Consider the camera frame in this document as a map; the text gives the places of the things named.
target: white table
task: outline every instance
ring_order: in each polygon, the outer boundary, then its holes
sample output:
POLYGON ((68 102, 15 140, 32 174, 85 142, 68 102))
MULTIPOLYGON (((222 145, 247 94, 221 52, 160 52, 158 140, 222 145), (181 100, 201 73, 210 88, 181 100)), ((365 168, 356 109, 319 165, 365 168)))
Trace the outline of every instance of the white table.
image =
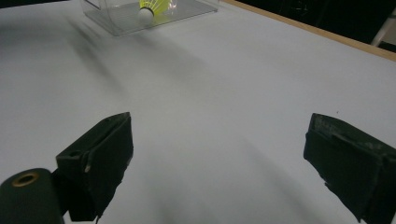
POLYGON ((224 3, 121 37, 78 1, 1 9, 0 181, 53 171, 130 111, 134 158, 100 223, 357 223, 304 135, 316 112, 396 147, 395 87, 395 62, 224 3))

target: white shuttlecock tip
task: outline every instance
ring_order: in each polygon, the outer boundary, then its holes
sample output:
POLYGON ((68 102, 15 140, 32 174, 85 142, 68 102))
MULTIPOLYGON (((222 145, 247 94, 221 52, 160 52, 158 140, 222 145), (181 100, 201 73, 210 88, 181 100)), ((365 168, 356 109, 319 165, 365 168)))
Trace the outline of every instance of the white shuttlecock tip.
POLYGON ((139 23, 142 25, 150 25, 154 20, 154 14, 152 11, 146 7, 142 7, 137 14, 137 18, 139 19, 139 23))

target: transparent box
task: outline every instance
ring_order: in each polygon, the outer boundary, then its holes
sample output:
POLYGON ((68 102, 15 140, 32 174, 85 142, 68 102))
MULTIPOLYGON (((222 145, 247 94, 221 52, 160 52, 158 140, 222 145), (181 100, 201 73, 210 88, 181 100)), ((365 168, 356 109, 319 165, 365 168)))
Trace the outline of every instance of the transparent box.
POLYGON ((154 13, 150 24, 142 24, 138 15, 139 0, 80 1, 85 15, 113 35, 124 35, 171 21, 216 12, 219 7, 219 0, 163 0, 167 1, 166 10, 158 14, 154 13))

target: shuttlecock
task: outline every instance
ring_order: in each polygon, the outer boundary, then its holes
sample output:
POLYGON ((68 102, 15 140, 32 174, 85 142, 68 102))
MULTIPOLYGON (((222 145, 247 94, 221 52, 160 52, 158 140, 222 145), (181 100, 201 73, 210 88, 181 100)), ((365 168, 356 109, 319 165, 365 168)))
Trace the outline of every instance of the shuttlecock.
POLYGON ((140 0, 140 10, 137 15, 140 24, 149 25, 154 16, 165 12, 169 8, 170 0, 140 0))

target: shuttlecock cork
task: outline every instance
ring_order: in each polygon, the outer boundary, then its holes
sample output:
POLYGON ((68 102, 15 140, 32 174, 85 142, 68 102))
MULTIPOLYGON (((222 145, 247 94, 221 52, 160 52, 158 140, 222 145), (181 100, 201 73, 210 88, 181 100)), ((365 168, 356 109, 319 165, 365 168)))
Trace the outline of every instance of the shuttlecock cork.
POLYGON ((140 10, 137 15, 140 24, 149 25, 157 16, 165 12, 169 7, 170 0, 140 0, 140 10))

